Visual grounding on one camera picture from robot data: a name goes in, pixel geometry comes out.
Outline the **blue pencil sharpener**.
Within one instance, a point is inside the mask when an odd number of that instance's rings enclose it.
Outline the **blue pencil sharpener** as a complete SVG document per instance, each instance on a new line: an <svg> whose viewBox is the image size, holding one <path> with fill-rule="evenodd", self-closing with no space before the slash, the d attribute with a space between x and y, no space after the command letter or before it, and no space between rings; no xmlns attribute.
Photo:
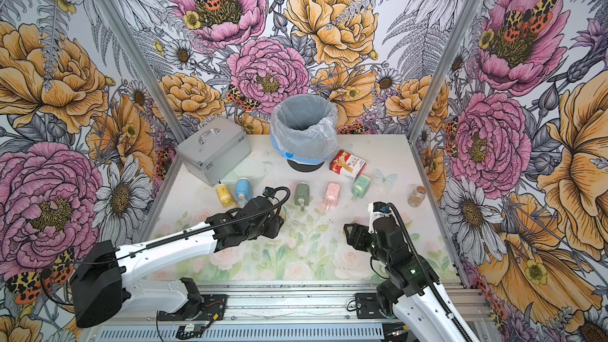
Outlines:
<svg viewBox="0 0 608 342"><path fill-rule="evenodd" d="M250 181L243 177L240 178L235 185L235 195L239 201L249 201L252 198L252 189Z"/></svg>

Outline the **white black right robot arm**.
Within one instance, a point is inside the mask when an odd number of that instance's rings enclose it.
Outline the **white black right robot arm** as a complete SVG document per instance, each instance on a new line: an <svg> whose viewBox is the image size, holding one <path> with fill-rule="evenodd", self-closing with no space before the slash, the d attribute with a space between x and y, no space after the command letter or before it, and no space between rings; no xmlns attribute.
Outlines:
<svg viewBox="0 0 608 342"><path fill-rule="evenodd" d="M430 264L419 255L392 203L368 204L370 224L347 223L347 244L384 265L377 286L381 313L403 322L419 341L478 341Z"/></svg>

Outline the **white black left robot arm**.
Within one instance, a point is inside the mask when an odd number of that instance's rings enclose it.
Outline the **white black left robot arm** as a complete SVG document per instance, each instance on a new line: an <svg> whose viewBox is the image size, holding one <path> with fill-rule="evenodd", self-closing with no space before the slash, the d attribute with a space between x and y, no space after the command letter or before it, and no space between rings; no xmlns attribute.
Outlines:
<svg viewBox="0 0 608 342"><path fill-rule="evenodd" d="M284 223L280 212L287 200L258 196L243 208L213 215L191 229L143 244L96 244L70 278L77 326L97 326L118 314L123 303L132 298L127 286L137 279L260 236L275 238Z"/></svg>

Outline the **yellow pencil sharpener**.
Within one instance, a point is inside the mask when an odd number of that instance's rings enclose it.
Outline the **yellow pencil sharpener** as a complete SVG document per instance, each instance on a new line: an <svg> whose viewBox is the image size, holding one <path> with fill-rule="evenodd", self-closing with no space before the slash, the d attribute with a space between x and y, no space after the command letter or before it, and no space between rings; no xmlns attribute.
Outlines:
<svg viewBox="0 0 608 342"><path fill-rule="evenodd" d="M234 200L234 197L232 196L227 185L218 183L215 191L220 204L222 204L224 208L236 206L236 201Z"/></svg>

